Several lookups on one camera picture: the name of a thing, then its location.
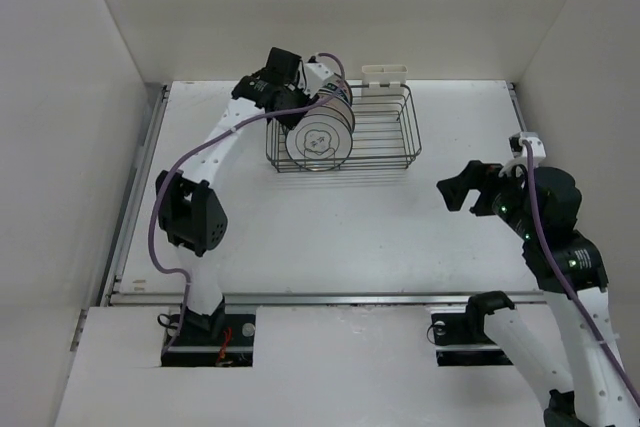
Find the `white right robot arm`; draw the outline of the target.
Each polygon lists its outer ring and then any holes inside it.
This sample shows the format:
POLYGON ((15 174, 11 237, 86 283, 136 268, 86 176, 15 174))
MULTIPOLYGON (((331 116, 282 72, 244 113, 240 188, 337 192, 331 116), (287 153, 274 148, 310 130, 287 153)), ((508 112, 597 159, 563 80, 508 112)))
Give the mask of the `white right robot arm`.
POLYGON ((471 296, 459 317, 458 339, 493 343, 525 379, 547 426, 636 426, 639 393, 622 366, 609 314, 608 276, 593 242, 575 227, 582 195, 574 178, 554 167, 514 167, 471 161, 436 187, 447 209, 497 216, 522 241, 522 256, 558 327, 566 360, 526 326, 503 291, 471 296))

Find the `white plate black line drawing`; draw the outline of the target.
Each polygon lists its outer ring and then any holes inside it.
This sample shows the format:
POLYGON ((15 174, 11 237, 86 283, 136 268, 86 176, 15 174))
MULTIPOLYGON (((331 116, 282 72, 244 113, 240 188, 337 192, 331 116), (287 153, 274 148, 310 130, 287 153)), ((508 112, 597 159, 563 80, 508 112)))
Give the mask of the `white plate black line drawing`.
POLYGON ((309 171, 329 171, 343 164, 353 148, 352 133, 339 119, 325 115, 305 116, 286 134, 291 160, 309 171))

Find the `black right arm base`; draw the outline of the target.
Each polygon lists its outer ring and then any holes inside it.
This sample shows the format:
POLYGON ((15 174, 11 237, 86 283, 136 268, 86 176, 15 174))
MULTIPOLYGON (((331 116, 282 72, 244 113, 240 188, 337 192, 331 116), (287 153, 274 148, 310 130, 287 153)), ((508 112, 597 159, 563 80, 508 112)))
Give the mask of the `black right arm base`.
POLYGON ((473 333, 464 312, 431 314, 428 339, 435 346, 439 367, 508 366, 506 354, 484 334, 473 333))

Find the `green rimmed plate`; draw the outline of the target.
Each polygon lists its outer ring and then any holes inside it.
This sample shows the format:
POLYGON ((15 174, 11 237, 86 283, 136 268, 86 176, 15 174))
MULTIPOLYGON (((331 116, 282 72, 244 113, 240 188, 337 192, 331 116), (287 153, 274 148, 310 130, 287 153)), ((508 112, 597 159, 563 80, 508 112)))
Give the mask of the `green rimmed plate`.
POLYGON ((341 99, 347 105, 352 104, 352 95, 350 87, 338 77, 334 76, 328 80, 326 84, 319 90, 324 95, 336 94, 336 97, 341 99))

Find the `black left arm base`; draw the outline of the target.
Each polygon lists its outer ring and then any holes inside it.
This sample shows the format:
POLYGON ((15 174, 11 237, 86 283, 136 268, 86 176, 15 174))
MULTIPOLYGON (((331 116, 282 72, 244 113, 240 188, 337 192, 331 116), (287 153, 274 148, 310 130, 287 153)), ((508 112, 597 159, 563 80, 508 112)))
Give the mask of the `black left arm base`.
POLYGON ((184 316, 160 314, 165 329, 162 367, 252 367, 256 315, 226 313, 224 307, 203 316, 189 310, 184 316))

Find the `orange sunburst plate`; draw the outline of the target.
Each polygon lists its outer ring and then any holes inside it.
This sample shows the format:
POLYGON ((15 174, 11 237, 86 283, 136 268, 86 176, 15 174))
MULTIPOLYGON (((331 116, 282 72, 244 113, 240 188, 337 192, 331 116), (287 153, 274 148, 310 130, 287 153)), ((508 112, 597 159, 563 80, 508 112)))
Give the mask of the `orange sunburst plate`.
POLYGON ((333 98, 317 110, 327 115, 340 118, 351 133, 355 130, 356 119, 351 106, 340 98, 333 98))

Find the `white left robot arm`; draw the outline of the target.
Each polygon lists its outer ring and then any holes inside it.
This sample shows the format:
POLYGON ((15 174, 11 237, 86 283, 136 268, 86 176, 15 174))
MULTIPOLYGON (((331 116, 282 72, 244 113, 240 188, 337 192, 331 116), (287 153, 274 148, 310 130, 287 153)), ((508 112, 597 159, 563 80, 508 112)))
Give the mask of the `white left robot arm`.
POLYGON ((265 66, 234 86, 207 139, 158 175, 148 254, 159 273, 184 280, 178 314, 159 319, 166 332, 165 350, 189 334, 205 344, 223 334, 224 295, 208 257, 228 228, 217 191, 244 149, 251 125, 273 120, 297 125, 310 110, 323 105, 319 92, 332 75, 318 56, 304 60, 272 48, 265 66))

